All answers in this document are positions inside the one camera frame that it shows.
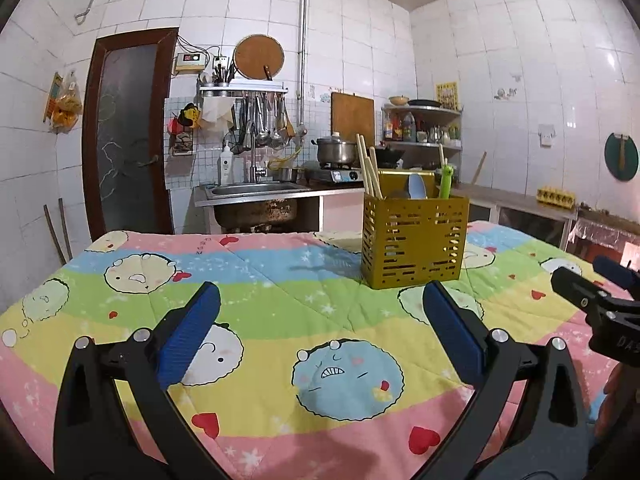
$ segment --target blue gripper pad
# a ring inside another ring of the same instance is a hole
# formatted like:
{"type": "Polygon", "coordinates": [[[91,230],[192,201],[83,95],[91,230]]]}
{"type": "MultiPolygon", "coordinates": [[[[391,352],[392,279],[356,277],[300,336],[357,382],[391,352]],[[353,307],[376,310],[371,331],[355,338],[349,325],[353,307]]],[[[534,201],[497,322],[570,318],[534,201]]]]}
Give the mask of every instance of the blue gripper pad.
{"type": "Polygon", "coordinates": [[[638,285],[635,272],[606,256],[596,256],[593,259],[593,270],[625,290],[631,290],[638,285]]]}
{"type": "MultiPolygon", "coordinates": [[[[434,282],[424,287],[422,307],[460,380],[465,384],[480,386],[484,382],[482,373],[486,357],[461,317],[467,312],[460,309],[444,288],[441,291],[434,282]]],[[[468,314],[482,325],[475,314],[468,314]]]]}
{"type": "Polygon", "coordinates": [[[220,290],[213,283],[205,283],[198,290],[193,304],[158,352],[156,378],[163,390],[179,383],[202,345],[209,329],[220,313],[220,290]]]}

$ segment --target door handle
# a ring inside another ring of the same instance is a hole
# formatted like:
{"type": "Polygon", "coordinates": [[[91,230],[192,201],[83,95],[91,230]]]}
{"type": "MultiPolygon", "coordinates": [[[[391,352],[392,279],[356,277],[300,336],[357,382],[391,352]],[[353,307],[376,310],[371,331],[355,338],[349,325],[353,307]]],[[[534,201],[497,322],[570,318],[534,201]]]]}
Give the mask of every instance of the door handle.
{"type": "Polygon", "coordinates": [[[160,160],[160,157],[158,155],[154,155],[153,157],[151,157],[150,161],[148,161],[148,162],[136,162],[136,165],[139,168],[145,168],[146,166],[151,166],[152,164],[155,164],[156,162],[158,162],[158,160],[160,160]]]}

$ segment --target wooden bowl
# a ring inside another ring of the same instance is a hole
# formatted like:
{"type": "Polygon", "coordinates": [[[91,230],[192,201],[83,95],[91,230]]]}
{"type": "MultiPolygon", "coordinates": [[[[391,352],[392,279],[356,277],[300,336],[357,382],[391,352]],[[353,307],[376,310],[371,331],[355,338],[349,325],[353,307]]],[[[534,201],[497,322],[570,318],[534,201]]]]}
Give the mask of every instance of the wooden bowl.
{"type": "Polygon", "coordinates": [[[389,102],[391,102],[393,106],[405,106],[409,102],[409,98],[404,97],[403,95],[402,96],[397,95],[394,97],[390,97],[389,102]]]}

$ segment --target green fan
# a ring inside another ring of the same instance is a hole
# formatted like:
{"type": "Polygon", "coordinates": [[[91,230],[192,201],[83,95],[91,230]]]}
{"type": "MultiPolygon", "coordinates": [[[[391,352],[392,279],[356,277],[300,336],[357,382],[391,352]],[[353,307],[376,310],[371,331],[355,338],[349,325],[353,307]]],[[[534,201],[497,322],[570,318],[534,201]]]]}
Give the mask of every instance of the green fan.
{"type": "Polygon", "coordinates": [[[616,179],[631,180],[638,172],[638,149],[634,140],[626,135],[611,134],[604,145],[604,161],[616,179]]]}

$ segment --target brown door frame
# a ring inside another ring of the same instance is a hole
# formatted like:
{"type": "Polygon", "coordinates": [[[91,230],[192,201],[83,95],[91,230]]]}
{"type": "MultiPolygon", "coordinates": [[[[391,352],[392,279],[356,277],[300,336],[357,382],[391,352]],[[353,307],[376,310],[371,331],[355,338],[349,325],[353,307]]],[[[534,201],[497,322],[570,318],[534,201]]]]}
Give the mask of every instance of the brown door frame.
{"type": "Polygon", "coordinates": [[[159,234],[172,234],[169,193],[164,184],[164,99],[169,95],[172,62],[175,43],[178,39],[177,28],[155,28],[139,30],[98,38],[95,42],[84,96],[84,115],[82,116],[82,186],[86,217],[89,222],[91,239],[97,240],[106,232],[102,201],[100,200],[100,181],[98,179],[98,156],[96,152],[98,131],[98,101],[104,60],[109,52],[121,48],[156,44],[156,65],[151,88],[149,106],[149,160],[155,156],[158,162],[149,167],[154,192],[154,205],[158,219],[159,234]]]}

